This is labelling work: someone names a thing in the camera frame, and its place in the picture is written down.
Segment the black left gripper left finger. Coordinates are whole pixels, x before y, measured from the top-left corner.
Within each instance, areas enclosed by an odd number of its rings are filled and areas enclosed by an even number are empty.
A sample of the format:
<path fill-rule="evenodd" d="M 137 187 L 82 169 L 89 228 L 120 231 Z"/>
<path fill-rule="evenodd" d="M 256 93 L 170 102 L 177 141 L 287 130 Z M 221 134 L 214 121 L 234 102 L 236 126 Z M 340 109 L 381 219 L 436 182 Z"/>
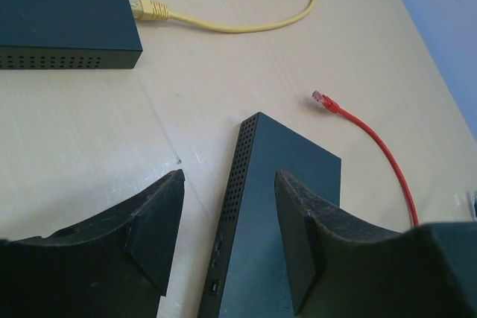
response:
<path fill-rule="evenodd" d="M 1 241 L 3 317 L 155 317 L 184 202 L 171 171 L 133 197 L 43 238 Z"/>

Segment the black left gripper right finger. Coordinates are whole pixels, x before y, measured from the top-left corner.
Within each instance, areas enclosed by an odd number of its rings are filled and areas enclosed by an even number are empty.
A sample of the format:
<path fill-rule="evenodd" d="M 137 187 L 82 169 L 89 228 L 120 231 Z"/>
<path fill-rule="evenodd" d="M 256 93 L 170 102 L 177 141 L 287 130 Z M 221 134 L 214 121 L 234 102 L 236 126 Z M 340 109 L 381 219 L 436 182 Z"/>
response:
<path fill-rule="evenodd" d="M 474 317 L 476 224 L 375 226 L 275 176 L 277 216 L 299 317 Z"/>

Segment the black network switch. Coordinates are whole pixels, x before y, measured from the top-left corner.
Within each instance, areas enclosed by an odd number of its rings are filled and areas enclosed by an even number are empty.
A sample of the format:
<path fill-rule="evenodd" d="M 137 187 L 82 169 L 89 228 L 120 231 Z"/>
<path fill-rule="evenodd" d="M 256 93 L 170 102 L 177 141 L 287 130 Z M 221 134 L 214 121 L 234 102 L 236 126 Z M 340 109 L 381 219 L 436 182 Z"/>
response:
<path fill-rule="evenodd" d="M 129 0 L 1 0 L 1 69 L 132 69 L 142 44 Z"/>
<path fill-rule="evenodd" d="M 262 112 L 241 123 L 199 317 L 293 317 L 274 177 L 338 205 L 341 159 Z"/>

